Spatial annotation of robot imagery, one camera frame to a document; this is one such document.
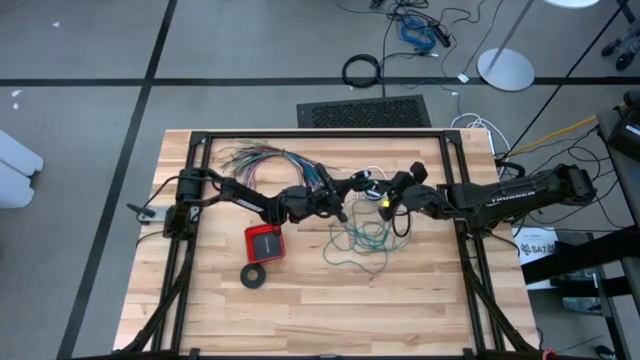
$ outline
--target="wooden table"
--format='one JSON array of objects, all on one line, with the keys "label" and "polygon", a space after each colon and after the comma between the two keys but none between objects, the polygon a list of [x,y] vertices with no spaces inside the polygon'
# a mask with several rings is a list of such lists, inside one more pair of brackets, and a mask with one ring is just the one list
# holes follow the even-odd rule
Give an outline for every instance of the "wooden table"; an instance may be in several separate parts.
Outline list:
[{"label": "wooden table", "polygon": [[[461,132],[471,181],[497,181],[486,132]],[[184,167],[190,134],[189,130],[166,132],[152,192]],[[426,184],[445,183],[435,139],[264,141],[337,168],[330,171],[335,178],[347,177],[369,165],[393,174],[422,161],[429,172]],[[236,146],[237,141],[216,139],[213,144],[209,166],[220,171],[224,157],[233,151],[229,147]],[[459,181],[453,152],[451,156]],[[298,183],[295,169],[283,159],[262,165],[256,179],[257,190],[267,196]],[[175,184],[167,186],[153,204],[173,204],[174,192]],[[244,229],[260,224],[260,219],[231,203],[206,208],[198,234],[181,352],[198,347],[203,354],[457,355],[464,347],[473,348],[453,223],[420,214],[414,214],[413,219],[409,244],[403,251],[392,253],[386,269],[377,276],[351,264],[332,266],[324,260],[329,225],[335,219],[314,217],[299,225],[287,223],[283,227],[287,256],[267,263],[267,282],[258,290],[249,290],[239,279],[247,263]],[[145,226],[141,235],[159,229],[160,224]],[[496,234],[511,239],[506,225],[496,229]],[[485,246],[497,303],[537,347],[535,322],[515,249],[490,238]],[[138,246],[114,348],[131,341],[155,309],[168,247],[169,241],[161,236],[149,237]],[[327,253],[332,261],[351,256]],[[354,259],[377,268],[382,264],[381,256]],[[487,347],[492,348],[488,317],[482,306],[481,314]],[[170,313],[163,348],[169,347],[172,323]]]}]

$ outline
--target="black metal frame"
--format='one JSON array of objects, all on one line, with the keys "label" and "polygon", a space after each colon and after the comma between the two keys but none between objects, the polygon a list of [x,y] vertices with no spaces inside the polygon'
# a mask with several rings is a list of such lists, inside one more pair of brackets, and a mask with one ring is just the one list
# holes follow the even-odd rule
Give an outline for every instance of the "black metal frame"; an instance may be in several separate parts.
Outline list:
[{"label": "black metal frame", "polygon": [[[462,137],[459,130],[399,130],[399,131],[367,131],[367,130],[340,130],[340,131],[326,131],[326,130],[313,130],[313,131],[300,131],[300,130],[280,130],[280,131],[270,131],[270,132],[260,132],[260,131],[241,131],[241,132],[192,132],[191,138],[189,140],[189,151],[187,153],[187,159],[185,163],[186,168],[195,167],[195,157],[196,150],[198,146],[203,146],[203,154],[202,154],[202,164],[206,166],[209,164],[212,144],[214,139],[221,138],[432,138],[438,139],[440,145],[440,151],[442,155],[442,163],[444,166],[444,173],[447,184],[454,183],[454,175],[453,175],[453,167],[451,156],[449,153],[448,144],[452,144],[455,148],[456,152],[456,160],[458,163],[458,168],[460,171],[460,177],[463,182],[468,183],[470,181],[469,171],[467,169],[466,157],[463,148]],[[199,216],[195,219],[196,227],[199,225],[200,218]],[[493,288],[491,284],[491,276],[489,273],[486,253],[484,251],[484,244],[482,239],[479,236],[474,236],[472,238],[478,259],[478,270],[480,273],[480,277],[478,277],[471,265],[469,251],[467,248],[467,241],[469,240],[467,231],[466,231],[466,223],[455,220],[454,227],[456,231],[456,237],[458,242],[458,249],[460,254],[460,263],[462,267],[462,273],[464,275],[465,281],[465,290],[467,295],[467,302],[469,308],[469,316],[471,320],[471,327],[474,334],[474,342],[476,346],[476,351],[479,354],[483,354],[484,358],[498,358],[503,355],[513,355],[514,357],[517,355],[518,358],[529,358],[528,356],[532,356],[530,358],[539,357],[539,353],[537,349],[533,348],[531,345],[524,342],[524,340],[520,337],[519,333],[515,330],[515,328],[509,323],[508,319],[502,313],[500,308],[495,304]],[[197,236],[195,236],[191,240],[187,240],[187,249],[185,252],[185,259],[193,259],[195,255],[196,248],[196,240]],[[179,244],[177,240],[173,240],[169,249],[169,253],[167,256],[167,265],[165,268],[163,287],[161,293],[161,301],[165,299],[168,295],[169,290],[172,287],[176,260],[178,255]],[[174,354],[179,353],[180,350],[180,341],[182,337],[182,329],[184,325],[184,318],[186,312],[186,304],[187,297],[189,293],[189,280],[191,278],[192,264],[187,264],[185,268],[187,274],[186,283],[181,287],[179,298],[178,298],[178,306],[176,309],[175,315],[175,323],[173,326],[172,338],[171,338],[171,346],[170,351],[174,352]],[[482,323],[479,314],[478,302],[476,296],[480,297],[480,299],[485,304],[488,312],[489,312],[489,320],[491,324],[491,331],[494,338],[495,343],[495,351],[487,351],[486,344],[484,341],[484,334],[482,332]],[[165,328],[164,319],[161,321],[160,326],[156,329],[156,332],[153,337],[151,351],[159,351],[162,344],[162,337]],[[504,335],[510,340],[513,344],[516,351],[520,351],[520,353],[514,352],[505,352],[505,344],[503,340]],[[463,349],[464,355],[461,356],[402,356],[402,359],[472,359],[473,353],[470,349]],[[234,356],[195,356],[189,357],[194,359],[268,359],[269,357],[264,356],[253,356],[253,357],[234,357]],[[288,360],[302,360],[302,359],[317,359],[318,357],[308,357],[308,356],[278,356],[278,359],[286,358]],[[369,358],[377,358],[383,359],[385,357],[375,356]]]}]

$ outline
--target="blue cable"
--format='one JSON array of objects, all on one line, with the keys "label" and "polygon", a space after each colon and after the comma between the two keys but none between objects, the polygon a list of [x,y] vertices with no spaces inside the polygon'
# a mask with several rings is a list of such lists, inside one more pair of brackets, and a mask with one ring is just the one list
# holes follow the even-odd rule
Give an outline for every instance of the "blue cable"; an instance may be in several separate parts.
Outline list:
[{"label": "blue cable", "polygon": [[407,16],[405,20],[398,22],[397,28],[398,38],[419,51],[430,51],[436,46],[435,31],[418,18]]}]

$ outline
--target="white object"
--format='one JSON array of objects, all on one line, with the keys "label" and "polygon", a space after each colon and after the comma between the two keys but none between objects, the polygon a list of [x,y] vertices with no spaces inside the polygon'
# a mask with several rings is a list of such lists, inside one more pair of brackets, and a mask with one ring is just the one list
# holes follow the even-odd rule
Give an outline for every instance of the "white object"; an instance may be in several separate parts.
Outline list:
[{"label": "white object", "polygon": [[[478,73],[489,85],[506,91],[520,91],[533,84],[535,71],[531,62],[522,54],[506,49],[509,40],[531,8],[534,0],[528,0],[516,22],[498,49],[487,50],[478,58]],[[568,9],[581,9],[599,0],[545,0],[547,3]]]},{"label": "white object", "polygon": [[378,170],[382,174],[382,176],[384,177],[385,180],[389,180],[389,178],[387,177],[387,174],[384,172],[384,170],[382,170],[378,166],[375,166],[375,165],[367,166],[367,170],[371,170],[371,169]]},{"label": "white object", "polygon": [[478,59],[478,73],[484,81],[505,91],[520,91],[531,86],[536,74],[531,62],[520,53],[504,49],[493,67],[490,66],[498,50],[487,50]]},{"label": "white object", "polygon": [[[507,152],[509,152],[511,150],[511,146],[509,145],[509,142],[507,141],[507,138],[504,136],[504,134],[502,133],[502,131],[500,131],[500,129],[498,129],[497,126],[493,125],[491,123],[491,121],[487,120],[487,119],[483,119],[480,115],[475,114],[475,113],[464,113],[462,115],[457,116],[455,119],[453,119],[451,121],[451,125],[449,127],[456,127],[456,123],[465,118],[465,117],[475,117],[475,119],[473,121],[471,121],[470,123],[468,123],[466,125],[467,129],[477,129],[477,128],[484,128],[487,130],[487,132],[489,133],[489,144],[491,145],[491,151],[493,152],[493,155],[496,154],[495,152],[495,148],[494,148],[494,144],[493,144],[493,136],[491,135],[491,129],[493,129],[496,133],[498,133],[498,135],[500,135],[500,138],[502,138],[502,141],[504,142],[504,145],[507,147]],[[504,173],[504,168],[502,168],[502,170],[500,170],[500,176],[502,176],[502,174]]]},{"label": "white object", "polygon": [[23,176],[31,176],[36,171],[41,171],[44,165],[40,156],[2,130],[0,130],[0,162]]},{"label": "white object", "polygon": [[469,77],[463,73],[458,74],[458,80],[460,80],[463,84],[466,84],[469,81]]},{"label": "white object", "polygon": [[583,9],[595,5],[600,0],[544,0],[546,3],[566,9]]},{"label": "white object", "polygon": [[[520,265],[553,254],[558,237],[555,231],[553,231],[553,228],[547,229],[552,231],[533,227],[523,227],[522,230],[520,230],[518,236],[515,237],[516,245],[518,245],[520,249]],[[513,228],[512,230],[514,234],[518,231],[517,228]],[[551,288],[553,288],[553,286],[551,286],[549,280],[527,285],[527,290]]]},{"label": "white object", "polygon": [[0,209],[15,209],[29,205],[35,193],[31,180],[0,162]]}]

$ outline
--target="white stand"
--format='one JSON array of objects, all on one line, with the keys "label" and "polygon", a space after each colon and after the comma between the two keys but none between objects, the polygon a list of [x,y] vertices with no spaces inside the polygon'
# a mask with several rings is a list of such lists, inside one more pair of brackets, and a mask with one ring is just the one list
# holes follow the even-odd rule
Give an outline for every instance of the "white stand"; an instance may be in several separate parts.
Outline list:
[{"label": "white stand", "polygon": [[527,1],[500,48],[487,50],[478,59],[478,73],[484,81],[495,88],[520,91],[533,84],[536,75],[531,62],[520,53],[505,49],[533,1]]}]

